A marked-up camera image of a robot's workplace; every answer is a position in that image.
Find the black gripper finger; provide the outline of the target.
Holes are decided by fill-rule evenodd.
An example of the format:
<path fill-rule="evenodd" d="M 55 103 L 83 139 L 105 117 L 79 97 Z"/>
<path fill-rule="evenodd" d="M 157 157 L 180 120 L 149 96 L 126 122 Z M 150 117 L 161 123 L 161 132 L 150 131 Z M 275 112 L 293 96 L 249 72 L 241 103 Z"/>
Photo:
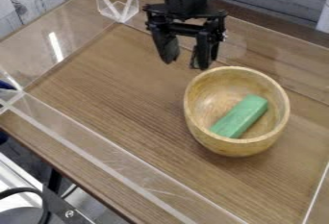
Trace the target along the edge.
<path fill-rule="evenodd" d="M 220 41 L 217 36 L 208 32 L 197 35 L 197 44 L 193 48 L 190 67 L 207 70 L 217 58 Z"/>
<path fill-rule="evenodd" d="M 181 54 L 177 34 L 173 31 L 161 28 L 153 28 L 150 31 L 161 60 L 166 64 L 170 64 L 178 59 Z"/>

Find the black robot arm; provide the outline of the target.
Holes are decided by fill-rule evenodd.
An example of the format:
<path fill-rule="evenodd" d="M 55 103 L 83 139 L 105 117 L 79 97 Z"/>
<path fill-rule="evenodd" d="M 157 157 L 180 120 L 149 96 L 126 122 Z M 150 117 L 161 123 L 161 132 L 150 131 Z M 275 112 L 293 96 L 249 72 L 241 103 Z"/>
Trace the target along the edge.
<path fill-rule="evenodd" d="M 172 63 L 178 59 L 178 36 L 194 37 L 190 67 L 207 70 L 225 41 L 228 11 L 213 10 L 208 0 L 165 0 L 164 4 L 146 4 L 144 11 L 161 60 Z"/>

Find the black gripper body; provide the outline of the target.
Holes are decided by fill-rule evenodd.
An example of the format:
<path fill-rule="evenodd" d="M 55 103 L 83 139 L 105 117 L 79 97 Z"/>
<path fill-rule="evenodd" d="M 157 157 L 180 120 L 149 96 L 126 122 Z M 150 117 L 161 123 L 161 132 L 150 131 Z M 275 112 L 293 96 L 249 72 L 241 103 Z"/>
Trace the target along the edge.
<path fill-rule="evenodd" d="M 162 4 L 146 4 L 148 30 L 168 29 L 177 36 L 197 37 L 201 32 L 224 41 L 227 10 L 209 6 L 209 0 L 165 0 Z"/>

